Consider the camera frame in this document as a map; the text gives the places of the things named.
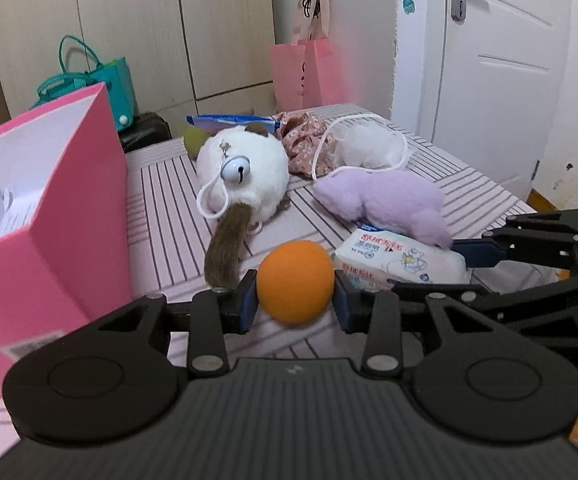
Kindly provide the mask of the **beige wardrobe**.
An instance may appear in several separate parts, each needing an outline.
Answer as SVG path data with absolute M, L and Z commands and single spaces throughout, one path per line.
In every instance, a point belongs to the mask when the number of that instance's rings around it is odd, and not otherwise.
M 65 35 L 100 61 L 125 58 L 136 110 L 181 127 L 191 113 L 277 110 L 271 47 L 290 41 L 299 0 L 0 0 L 0 125 L 38 99 L 36 88 L 62 72 Z M 303 2 L 306 16 L 310 2 Z M 391 112 L 397 0 L 329 0 L 329 39 L 341 58 L 351 101 Z M 67 40 L 68 72 L 94 70 Z

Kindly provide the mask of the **green plush ball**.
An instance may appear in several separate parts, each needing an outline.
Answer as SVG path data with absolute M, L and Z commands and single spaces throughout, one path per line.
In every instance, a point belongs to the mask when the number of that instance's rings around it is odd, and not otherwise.
M 196 160 L 203 144 L 210 139 L 210 134 L 204 130 L 188 125 L 183 133 L 183 143 L 188 156 Z

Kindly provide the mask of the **orange plush ball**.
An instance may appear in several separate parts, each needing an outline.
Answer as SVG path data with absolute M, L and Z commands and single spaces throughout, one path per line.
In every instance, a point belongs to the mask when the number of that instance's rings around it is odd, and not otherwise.
M 257 299 L 276 322 L 310 323 L 327 309 L 335 269 L 321 245 L 295 240 L 270 252 L 257 268 Z

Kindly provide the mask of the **wet wipes pack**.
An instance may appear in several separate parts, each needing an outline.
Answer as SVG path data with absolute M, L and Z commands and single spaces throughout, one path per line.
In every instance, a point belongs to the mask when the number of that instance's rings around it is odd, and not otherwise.
M 469 284 L 471 271 L 458 252 L 417 242 L 373 226 L 360 226 L 333 252 L 333 265 L 358 289 L 377 292 L 397 283 Z

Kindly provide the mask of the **white plush toy brown tail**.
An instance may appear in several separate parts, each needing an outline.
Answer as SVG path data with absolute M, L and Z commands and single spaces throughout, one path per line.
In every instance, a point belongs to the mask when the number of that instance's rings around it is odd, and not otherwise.
M 239 255 L 246 238 L 285 206 L 289 158 L 262 124 L 223 129 L 203 144 L 196 160 L 201 216 L 216 226 L 204 257 L 213 289 L 239 282 Z

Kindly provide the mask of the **purple plush star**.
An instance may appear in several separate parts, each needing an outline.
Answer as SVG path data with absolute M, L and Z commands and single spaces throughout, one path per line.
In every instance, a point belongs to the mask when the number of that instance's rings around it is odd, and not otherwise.
M 411 170 L 340 168 L 315 181 L 312 190 L 331 214 L 345 221 L 366 221 L 443 249 L 453 245 L 442 217 L 444 193 Z

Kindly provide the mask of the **pink storage box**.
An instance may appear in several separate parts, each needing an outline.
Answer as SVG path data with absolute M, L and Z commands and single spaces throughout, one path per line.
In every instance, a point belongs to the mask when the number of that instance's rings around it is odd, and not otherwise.
M 131 299 L 127 198 L 102 84 L 0 126 L 0 392 L 24 350 Z

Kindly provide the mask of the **blue snack package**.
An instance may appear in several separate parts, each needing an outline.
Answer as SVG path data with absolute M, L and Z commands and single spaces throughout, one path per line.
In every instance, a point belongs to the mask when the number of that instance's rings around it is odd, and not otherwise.
M 237 126 L 247 126 L 254 122 L 262 124 L 268 133 L 275 133 L 280 126 L 280 121 L 272 116 L 200 114 L 187 115 L 186 120 L 191 126 L 209 134 L 216 134 L 223 129 Z

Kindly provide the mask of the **black suitcase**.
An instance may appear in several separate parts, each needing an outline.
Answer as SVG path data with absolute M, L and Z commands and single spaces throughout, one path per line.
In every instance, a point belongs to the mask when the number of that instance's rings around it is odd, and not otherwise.
M 160 115 L 148 112 L 136 116 L 132 125 L 119 132 L 123 152 L 128 154 L 172 139 L 169 124 Z

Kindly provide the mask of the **pink floral fabric pouch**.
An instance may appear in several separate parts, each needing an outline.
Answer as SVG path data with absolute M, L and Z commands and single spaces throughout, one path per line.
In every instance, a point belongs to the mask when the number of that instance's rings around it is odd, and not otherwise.
M 310 179 L 318 143 L 327 125 L 309 112 L 281 112 L 274 116 L 279 123 L 276 136 L 289 157 L 289 172 Z

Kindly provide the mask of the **white drawstring pouch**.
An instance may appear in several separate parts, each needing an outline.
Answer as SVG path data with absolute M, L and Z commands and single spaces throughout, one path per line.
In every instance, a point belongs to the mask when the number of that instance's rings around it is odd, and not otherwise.
M 313 181 L 318 179 L 318 162 L 329 141 L 332 142 L 332 162 L 325 176 L 347 168 L 404 169 L 413 152 L 406 136 L 391 130 L 381 116 L 373 113 L 345 115 L 333 120 L 317 142 L 310 172 Z

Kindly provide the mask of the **pink paper bag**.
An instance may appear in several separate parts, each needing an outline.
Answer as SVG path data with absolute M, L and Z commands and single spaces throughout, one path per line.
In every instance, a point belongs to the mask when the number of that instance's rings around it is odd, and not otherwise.
M 304 1 L 295 8 L 290 41 L 269 52 L 280 112 L 351 101 L 341 58 L 329 39 L 329 0 L 311 0 L 309 16 Z

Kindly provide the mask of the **teal felt handbag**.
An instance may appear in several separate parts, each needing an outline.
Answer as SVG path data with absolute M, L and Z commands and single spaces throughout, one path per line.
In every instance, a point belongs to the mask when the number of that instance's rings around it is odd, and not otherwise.
M 85 53 L 94 62 L 94 70 L 89 72 L 68 72 L 66 62 L 62 56 L 62 47 L 67 40 L 76 42 L 84 49 Z M 58 61 L 62 72 L 46 79 L 36 88 L 38 100 L 35 102 L 34 107 L 54 101 L 61 96 L 93 84 L 104 84 L 117 130 L 122 131 L 132 125 L 136 115 L 136 100 L 129 66 L 125 58 L 117 58 L 109 63 L 103 63 L 99 60 L 96 52 L 84 41 L 76 38 L 76 36 L 65 35 L 59 42 Z

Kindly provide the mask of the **white door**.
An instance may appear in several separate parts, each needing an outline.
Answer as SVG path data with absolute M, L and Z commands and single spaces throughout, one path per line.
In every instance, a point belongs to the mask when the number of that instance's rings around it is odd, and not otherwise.
M 571 0 L 444 0 L 443 11 L 431 140 L 527 198 L 563 80 Z

